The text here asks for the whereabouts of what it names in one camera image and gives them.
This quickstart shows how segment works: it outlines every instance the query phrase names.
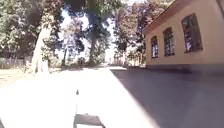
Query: roof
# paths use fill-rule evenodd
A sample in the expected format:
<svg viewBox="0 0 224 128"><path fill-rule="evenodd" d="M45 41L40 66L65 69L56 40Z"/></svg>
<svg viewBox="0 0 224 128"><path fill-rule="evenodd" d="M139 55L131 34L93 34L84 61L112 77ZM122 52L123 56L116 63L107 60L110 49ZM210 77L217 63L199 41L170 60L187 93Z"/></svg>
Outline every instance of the roof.
<svg viewBox="0 0 224 128"><path fill-rule="evenodd" d="M181 11L194 0L175 0L163 13L161 13L151 24L147 25L143 33L151 32L158 26L166 22L169 18Z"/></svg>

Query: paved road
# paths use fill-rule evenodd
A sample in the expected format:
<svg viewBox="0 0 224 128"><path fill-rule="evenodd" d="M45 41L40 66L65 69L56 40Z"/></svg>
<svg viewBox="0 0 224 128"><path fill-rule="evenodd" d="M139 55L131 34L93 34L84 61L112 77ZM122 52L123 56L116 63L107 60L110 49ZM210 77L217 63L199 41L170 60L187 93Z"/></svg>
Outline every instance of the paved road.
<svg viewBox="0 0 224 128"><path fill-rule="evenodd" d="M6 128L72 128L75 113L97 115L107 128L224 127L221 76L123 68L65 71L45 82L2 88L0 101Z"/></svg>
<svg viewBox="0 0 224 128"><path fill-rule="evenodd" d="M111 70L160 128L223 128L224 77Z"/></svg>

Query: window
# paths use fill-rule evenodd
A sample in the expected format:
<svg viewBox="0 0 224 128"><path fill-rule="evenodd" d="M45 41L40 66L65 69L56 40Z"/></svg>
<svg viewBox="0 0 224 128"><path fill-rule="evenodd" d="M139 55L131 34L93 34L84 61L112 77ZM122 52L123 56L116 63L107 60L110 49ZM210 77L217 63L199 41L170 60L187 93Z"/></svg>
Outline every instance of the window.
<svg viewBox="0 0 224 128"><path fill-rule="evenodd" d="M186 52L198 51L202 49L201 34L195 14L185 17L182 20L185 38Z"/></svg>
<svg viewBox="0 0 224 128"><path fill-rule="evenodd" d="M158 58L158 42L157 42L157 37L154 36L151 39L151 44L152 44L152 58Z"/></svg>
<svg viewBox="0 0 224 128"><path fill-rule="evenodd" d="M168 28L163 32L165 56L175 55L174 39L172 28Z"/></svg>

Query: building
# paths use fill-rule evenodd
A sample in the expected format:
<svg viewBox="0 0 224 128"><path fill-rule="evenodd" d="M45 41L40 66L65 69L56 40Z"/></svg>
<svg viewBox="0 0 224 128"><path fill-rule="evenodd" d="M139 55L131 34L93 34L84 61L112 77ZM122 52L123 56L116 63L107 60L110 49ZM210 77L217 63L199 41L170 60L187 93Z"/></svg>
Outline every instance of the building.
<svg viewBox="0 0 224 128"><path fill-rule="evenodd" d="M224 0L176 0L144 34L148 68L224 72Z"/></svg>

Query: fence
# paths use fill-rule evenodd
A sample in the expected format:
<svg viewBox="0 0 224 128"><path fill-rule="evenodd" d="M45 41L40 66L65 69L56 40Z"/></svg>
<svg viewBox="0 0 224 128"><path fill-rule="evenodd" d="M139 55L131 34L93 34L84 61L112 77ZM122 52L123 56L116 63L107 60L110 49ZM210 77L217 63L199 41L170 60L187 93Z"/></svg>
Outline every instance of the fence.
<svg viewBox="0 0 224 128"><path fill-rule="evenodd" d="M9 69L14 67L23 67L27 62L31 62L31 57L25 59L0 58L0 68Z"/></svg>

